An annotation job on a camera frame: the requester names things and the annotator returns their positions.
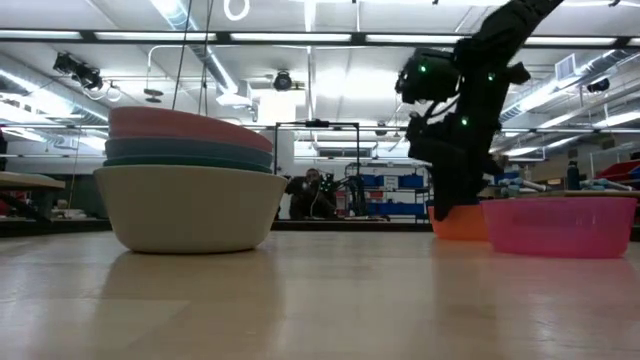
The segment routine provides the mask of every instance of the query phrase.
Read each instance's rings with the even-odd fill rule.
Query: table
[[[0,172],[0,201],[38,222],[51,222],[53,192],[65,187],[64,181],[44,175]],[[37,209],[11,196],[9,191],[31,191]]]

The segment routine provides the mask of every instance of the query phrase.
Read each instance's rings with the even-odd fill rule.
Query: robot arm
[[[409,156],[432,164],[437,220],[454,205],[473,201],[486,186],[484,173],[501,171],[488,154],[501,129],[500,112],[509,86],[530,79],[522,63],[509,62],[561,3],[511,0],[490,14],[476,34],[458,41],[453,53],[417,49],[401,71],[396,91],[403,102],[433,102],[423,116],[411,119],[406,137]],[[434,113],[446,101],[449,105]],[[453,105],[442,122],[427,125]]]

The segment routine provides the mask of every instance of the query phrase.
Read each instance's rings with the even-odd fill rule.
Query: person
[[[308,218],[333,218],[336,206],[330,197],[320,190],[322,178],[317,169],[307,170],[304,183],[291,197],[289,216],[292,220]]]

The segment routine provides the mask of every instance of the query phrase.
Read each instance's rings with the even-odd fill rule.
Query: bowl
[[[197,166],[113,166],[94,176],[118,240],[157,254],[256,247],[287,184],[280,176]]]
[[[237,169],[246,171],[257,171],[265,174],[272,173],[268,167],[245,163],[241,161],[233,161],[226,159],[215,159],[205,157],[189,157],[189,156],[123,156],[119,158],[108,159],[103,163],[104,167],[111,166],[129,166],[129,165],[186,165],[186,166],[204,166],[217,167],[226,169]]]
[[[269,152],[233,144],[180,138],[119,138],[105,143],[107,159],[124,156],[197,156],[271,167],[273,155]]]
[[[629,244],[636,199],[531,198],[482,202],[497,252],[563,258],[618,258]]]
[[[271,142],[249,129],[181,111],[123,106],[109,113],[109,137],[173,137],[236,144],[271,153]]]
[[[459,205],[451,209],[444,221],[434,219],[433,206],[429,207],[429,219],[433,231],[440,239],[462,241],[489,241],[482,207],[480,205]]]

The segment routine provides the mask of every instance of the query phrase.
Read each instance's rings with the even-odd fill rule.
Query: floor
[[[496,255],[425,233],[272,233],[257,251],[0,241],[1,359],[640,359],[626,260]]]

